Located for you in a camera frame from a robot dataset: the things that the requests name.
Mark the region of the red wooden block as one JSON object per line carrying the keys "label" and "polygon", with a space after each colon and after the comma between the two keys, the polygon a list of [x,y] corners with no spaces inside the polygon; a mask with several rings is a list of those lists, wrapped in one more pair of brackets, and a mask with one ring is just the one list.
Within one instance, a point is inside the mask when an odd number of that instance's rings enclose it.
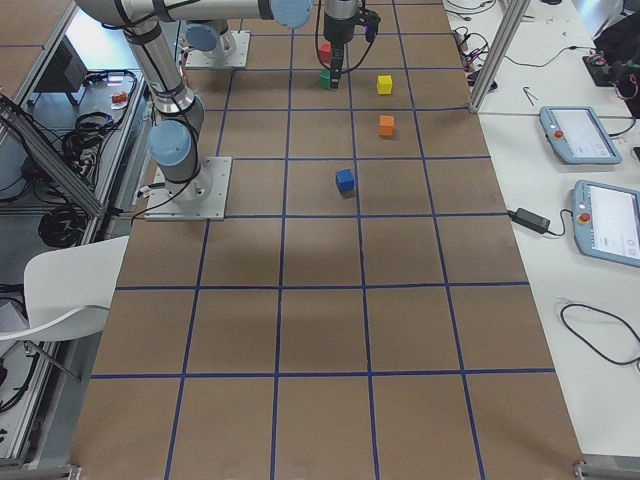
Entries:
{"label": "red wooden block", "polygon": [[324,42],[318,47],[318,55],[322,63],[329,65],[331,62],[331,44]]}

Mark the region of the green wooden block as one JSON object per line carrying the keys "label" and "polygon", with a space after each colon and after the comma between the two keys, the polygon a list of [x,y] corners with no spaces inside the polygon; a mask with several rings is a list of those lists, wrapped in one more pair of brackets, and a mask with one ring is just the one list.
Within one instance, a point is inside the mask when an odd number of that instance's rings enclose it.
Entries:
{"label": "green wooden block", "polygon": [[331,89],[331,76],[330,76],[329,70],[324,69],[320,73],[318,83],[319,83],[319,86],[325,90]]}

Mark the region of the yellow wooden block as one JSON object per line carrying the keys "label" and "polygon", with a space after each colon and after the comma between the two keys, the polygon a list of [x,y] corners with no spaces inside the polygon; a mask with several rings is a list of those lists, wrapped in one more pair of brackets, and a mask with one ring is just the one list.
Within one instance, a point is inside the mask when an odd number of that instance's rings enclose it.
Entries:
{"label": "yellow wooden block", "polygon": [[391,75],[378,75],[376,79],[376,92],[378,95],[391,95],[393,92],[393,77]]}

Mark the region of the orange wooden block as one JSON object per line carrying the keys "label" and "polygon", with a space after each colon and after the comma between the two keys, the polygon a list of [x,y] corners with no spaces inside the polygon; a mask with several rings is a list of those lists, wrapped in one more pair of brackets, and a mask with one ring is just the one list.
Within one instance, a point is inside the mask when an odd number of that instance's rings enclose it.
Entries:
{"label": "orange wooden block", "polygon": [[395,117],[393,115],[380,115],[378,122],[378,135],[383,138],[391,138],[395,132]]}

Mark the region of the blue wooden block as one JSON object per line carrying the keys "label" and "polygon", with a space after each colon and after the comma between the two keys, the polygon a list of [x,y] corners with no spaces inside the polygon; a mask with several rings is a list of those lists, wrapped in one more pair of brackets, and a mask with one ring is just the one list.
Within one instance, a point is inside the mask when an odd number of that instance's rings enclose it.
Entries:
{"label": "blue wooden block", "polygon": [[351,169],[338,170],[335,173],[335,183],[339,193],[343,196],[355,189],[355,177]]}

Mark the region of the black power adapter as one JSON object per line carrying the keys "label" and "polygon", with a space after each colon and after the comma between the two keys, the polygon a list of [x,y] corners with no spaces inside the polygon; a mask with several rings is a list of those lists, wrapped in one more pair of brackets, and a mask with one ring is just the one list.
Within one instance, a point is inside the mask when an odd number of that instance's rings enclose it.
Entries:
{"label": "black power adapter", "polygon": [[510,220],[539,234],[548,231],[550,220],[524,208],[507,211]]}

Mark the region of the upper teach pendant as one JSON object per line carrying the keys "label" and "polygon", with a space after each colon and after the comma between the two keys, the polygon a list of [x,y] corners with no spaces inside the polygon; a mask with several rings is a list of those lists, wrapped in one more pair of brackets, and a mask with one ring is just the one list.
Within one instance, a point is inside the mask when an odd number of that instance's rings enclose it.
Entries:
{"label": "upper teach pendant", "polygon": [[568,165],[618,165],[622,156],[589,106],[543,106],[539,120],[552,150]]}

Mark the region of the teach pendant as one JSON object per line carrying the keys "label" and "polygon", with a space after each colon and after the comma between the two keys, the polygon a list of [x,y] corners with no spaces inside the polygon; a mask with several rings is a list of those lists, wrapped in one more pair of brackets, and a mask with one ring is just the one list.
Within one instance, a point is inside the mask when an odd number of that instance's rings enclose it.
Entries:
{"label": "teach pendant", "polygon": [[639,192],[591,180],[572,191],[574,239],[586,256],[639,266]]}
{"label": "teach pendant", "polygon": [[622,156],[589,106],[543,106],[539,120],[552,150],[568,165],[618,165]]}

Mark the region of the black box on shelf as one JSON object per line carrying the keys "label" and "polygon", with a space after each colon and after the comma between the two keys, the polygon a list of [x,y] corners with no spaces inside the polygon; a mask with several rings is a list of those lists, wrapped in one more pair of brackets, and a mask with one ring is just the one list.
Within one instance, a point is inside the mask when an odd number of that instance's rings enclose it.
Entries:
{"label": "black box on shelf", "polygon": [[83,85],[88,69],[67,36],[57,46],[53,57],[37,83],[36,93],[76,93]]}

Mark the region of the lower teach pendant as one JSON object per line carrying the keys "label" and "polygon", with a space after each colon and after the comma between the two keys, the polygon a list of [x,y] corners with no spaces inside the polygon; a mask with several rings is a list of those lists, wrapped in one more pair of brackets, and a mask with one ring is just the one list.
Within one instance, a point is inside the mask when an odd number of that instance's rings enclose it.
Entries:
{"label": "lower teach pendant", "polygon": [[572,191],[574,239],[586,256],[639,266],[639,192],[591,180]]}

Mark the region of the white chair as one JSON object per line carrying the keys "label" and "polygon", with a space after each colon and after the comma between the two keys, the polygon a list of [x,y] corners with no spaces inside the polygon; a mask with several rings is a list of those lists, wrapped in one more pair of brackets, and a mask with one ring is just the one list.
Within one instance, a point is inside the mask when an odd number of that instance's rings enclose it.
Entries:
{"label": "white chair", "polygon": [[58,342],[103,330],[127,236],[50,251],[24,270],[25,325],[2,326],[3,341]]}

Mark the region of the aluminium frame post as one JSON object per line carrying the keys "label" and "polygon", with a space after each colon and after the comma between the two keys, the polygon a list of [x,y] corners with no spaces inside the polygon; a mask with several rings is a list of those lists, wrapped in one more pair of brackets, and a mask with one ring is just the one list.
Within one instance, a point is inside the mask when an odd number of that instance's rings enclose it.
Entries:
{"label": "aluminium frame post", "polygon": [[521,19],[529,4],[529,0],[515,0],[508,6],[498,26],[485,63],[476,77],[468,103],[470,112],[478,113],[480,111],[481,105],[489,93],[490,86],[495,80],[499,67],[515,37]]}

